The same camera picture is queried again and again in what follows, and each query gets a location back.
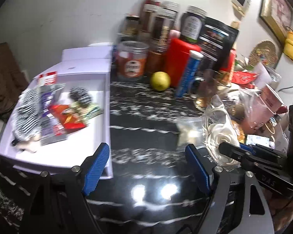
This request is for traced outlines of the small clear zip bag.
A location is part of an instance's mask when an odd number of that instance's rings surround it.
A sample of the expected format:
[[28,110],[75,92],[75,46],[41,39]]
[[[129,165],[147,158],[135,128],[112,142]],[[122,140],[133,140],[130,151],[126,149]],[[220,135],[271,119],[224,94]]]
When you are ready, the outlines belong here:
[[179,117],[175,119],[179,130],[177,148],[184,149],[188,144],[195,147],[203,145],[203,122],[202,117]]

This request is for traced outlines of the red white snack packet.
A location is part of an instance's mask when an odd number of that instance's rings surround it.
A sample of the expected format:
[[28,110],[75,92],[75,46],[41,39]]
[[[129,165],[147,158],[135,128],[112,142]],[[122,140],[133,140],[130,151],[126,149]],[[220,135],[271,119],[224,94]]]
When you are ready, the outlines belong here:
[[38,77],[37,85],[38,86],[50,86],[56,83],[57,72],[52,71],[46,74],[41,74]]

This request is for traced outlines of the black standing pouch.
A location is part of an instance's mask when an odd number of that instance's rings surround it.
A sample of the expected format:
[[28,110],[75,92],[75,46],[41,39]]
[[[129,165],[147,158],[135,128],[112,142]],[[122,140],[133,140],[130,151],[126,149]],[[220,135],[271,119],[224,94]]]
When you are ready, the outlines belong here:
[[219,72],[228,66],[230,51],[238,34],[239,30],[221,21],[209,17],[205,19],[197,42],[203,55],[197,72],[199,76],[211,71]]

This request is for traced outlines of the tall jar with grains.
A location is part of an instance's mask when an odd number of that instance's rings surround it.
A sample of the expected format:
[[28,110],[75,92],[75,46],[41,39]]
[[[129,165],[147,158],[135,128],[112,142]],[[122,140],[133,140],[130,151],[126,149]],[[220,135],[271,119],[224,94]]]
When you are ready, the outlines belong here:
[[151,41],[159,47],[166,48],[170,30],[174,26],[177,12],[160,8],[157,11],[151,32]]

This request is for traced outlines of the dark label jar white lid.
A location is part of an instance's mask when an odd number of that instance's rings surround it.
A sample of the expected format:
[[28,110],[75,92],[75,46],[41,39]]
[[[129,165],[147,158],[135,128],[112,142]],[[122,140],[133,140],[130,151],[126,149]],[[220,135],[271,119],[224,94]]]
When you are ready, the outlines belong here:
[[184,42],[196,44],[199,33],[205,25],[206,11],[195,6],[188,6],[181,17],[180,39]]

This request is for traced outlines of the red foil snack packet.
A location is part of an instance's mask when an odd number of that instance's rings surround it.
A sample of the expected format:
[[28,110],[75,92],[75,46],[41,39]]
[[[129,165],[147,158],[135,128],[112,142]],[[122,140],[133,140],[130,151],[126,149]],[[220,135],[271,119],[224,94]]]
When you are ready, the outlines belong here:
[[79,130],[87,127],[69,105],[53,105],[49,111],[66,130]]

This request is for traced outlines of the green snack packet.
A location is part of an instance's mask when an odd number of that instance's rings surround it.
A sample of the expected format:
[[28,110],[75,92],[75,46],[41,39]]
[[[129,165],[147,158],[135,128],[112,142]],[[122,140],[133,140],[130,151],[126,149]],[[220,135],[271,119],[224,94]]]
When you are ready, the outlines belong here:
[[83,107],[76,101],[70,104],[70,107],[79,115],[84,124],[88,124],[90,119],[103,113],[103,110],[95,103],[90,103],[87,107]]

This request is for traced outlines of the glass mug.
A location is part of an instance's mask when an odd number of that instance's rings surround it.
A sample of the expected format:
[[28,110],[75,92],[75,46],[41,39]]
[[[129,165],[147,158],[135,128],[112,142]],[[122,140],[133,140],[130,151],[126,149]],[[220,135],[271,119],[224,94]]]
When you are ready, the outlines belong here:
[[225,76],[212,69],[199,71],[188,85],[188,93],[193,99],[194,106],[204,111],[212,97],[223,88],[229,88],[231,83]]

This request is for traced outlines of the brown blanket pile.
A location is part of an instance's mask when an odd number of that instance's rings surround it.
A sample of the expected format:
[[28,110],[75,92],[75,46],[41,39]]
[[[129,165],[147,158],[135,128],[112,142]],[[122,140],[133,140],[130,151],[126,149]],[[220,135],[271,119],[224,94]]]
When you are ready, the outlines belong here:
[[7,122],[18,97],[28,86],[7,43],[0,44],[0,120]]

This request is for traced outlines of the black white checked scrunchie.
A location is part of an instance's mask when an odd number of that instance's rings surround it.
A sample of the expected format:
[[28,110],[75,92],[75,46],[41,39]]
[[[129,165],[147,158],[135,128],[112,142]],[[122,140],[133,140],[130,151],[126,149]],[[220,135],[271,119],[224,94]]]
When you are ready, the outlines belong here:
[[88,107],[92,103],[92,96],[83,87],[72,87],[69,96],[72,100],[78,102],[81,107]]

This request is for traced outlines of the blue tablet tube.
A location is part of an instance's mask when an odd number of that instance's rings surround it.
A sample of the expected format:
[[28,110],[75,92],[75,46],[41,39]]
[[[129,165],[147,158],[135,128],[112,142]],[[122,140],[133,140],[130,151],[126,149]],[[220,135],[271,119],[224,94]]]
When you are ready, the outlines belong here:
[[201,54],[201,52],[190,50],[185,70],[181,76],[175,92],[176,98],[182,98],[183,95],[188,91],[189,84],[193,80],[203,57],[204,56]]

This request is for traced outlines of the wide jar orange label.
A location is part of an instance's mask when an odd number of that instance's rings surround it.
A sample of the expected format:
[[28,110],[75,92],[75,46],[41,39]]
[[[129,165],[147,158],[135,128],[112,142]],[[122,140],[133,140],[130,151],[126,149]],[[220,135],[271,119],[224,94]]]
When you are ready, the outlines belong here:
[[122,81],[143,77],[149,45],[140,41],[123,41],[117,46],[117,76]]

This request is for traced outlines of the yellow lemon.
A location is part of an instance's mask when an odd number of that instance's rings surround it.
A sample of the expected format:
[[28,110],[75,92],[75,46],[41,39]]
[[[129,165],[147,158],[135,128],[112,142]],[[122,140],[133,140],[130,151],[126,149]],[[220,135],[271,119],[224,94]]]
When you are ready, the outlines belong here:
[[150,79],[150,86],[156,91],[165,91],[170,86],[170,77],[167,73],[155,72]]

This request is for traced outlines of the red canister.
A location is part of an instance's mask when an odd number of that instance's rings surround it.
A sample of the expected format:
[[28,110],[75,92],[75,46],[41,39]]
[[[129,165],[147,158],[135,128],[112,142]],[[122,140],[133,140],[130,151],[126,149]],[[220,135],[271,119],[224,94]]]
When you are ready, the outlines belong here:
[[201,48],[196,44],[190,44],[174,38],[170,41],[163,65],[163,71],[170,77],[170,86],[176,88],[184,73],[190,51],[200,52]]

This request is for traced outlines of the silver purple snack packet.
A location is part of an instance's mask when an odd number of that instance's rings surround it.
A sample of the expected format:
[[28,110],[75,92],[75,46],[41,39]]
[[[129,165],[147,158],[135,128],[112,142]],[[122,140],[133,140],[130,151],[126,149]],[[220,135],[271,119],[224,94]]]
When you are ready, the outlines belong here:
[[60,99],[60,95],[65,88],[64,83],[56,83],[53,85],[43,85],[40,87],[41,101],[41,145],[65,141],[67,133],[60,121],[52,114],[51,107]]

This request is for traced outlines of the white gift box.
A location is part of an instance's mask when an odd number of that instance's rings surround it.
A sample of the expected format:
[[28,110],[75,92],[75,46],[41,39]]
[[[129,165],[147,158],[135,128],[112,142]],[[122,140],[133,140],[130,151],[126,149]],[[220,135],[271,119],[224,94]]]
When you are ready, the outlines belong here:
[[22,92],[2,134],[0,156],[29,173],[63,173],[110,144],[112,46],[65,49],[60,63]]

